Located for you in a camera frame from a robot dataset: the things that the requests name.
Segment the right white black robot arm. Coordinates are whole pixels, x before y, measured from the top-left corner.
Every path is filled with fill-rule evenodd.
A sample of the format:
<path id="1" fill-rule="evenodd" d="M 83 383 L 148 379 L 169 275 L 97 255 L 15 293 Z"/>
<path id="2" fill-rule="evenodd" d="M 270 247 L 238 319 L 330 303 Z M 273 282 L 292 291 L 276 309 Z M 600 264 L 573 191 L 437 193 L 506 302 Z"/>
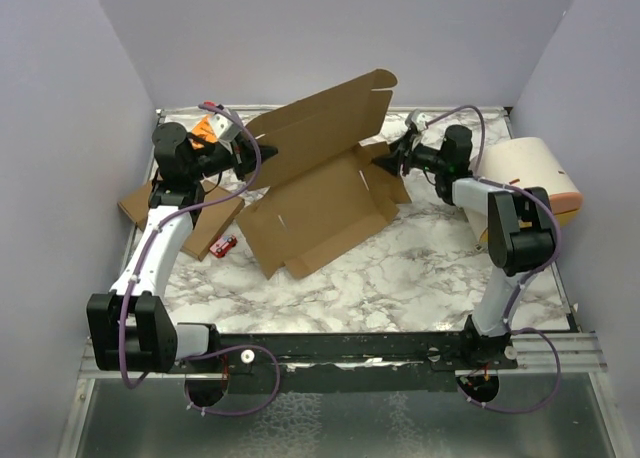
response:
<path id="1" fill-rule="evenodd" d="M 545 189 L 474 177 L 471 153 L 472 132 L 463 125 L 447 127 L 441 147 L 434 149 L 419 143 L 418 126 L 411 124 L 372 162 L 395 177 L 413 169 L 431 173 L 442 201 L 486 217 L 493 269 L 481 301 L 465 322 L 458 352 L 467 367 L 481 369 L 509 345 L 521 295 L 557 256 L 559 225 Z"/>

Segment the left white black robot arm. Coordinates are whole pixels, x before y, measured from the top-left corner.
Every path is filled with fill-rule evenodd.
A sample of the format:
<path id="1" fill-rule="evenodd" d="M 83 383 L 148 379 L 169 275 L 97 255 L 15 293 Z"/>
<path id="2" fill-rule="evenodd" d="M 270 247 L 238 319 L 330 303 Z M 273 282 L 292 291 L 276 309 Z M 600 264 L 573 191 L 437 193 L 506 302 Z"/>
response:
<path id="1" fill-rule="evenodd" d="M 206 373 L 220 363 L 214 326 L 175 324 L 162 298 L 182 246 L 203 208 L 203 179 L 227 170 L 238 179 L 255 176 L 277 155 L 272 145 L 247 137 L 225 120 L 222 135 L 208 143 L 169 122 L 152 134 L 158 178 L 152 182 L 143 235 L 120 277 L 86 307 L 95 362 L 102 371 L 167 373 L 187 360 Z"/>

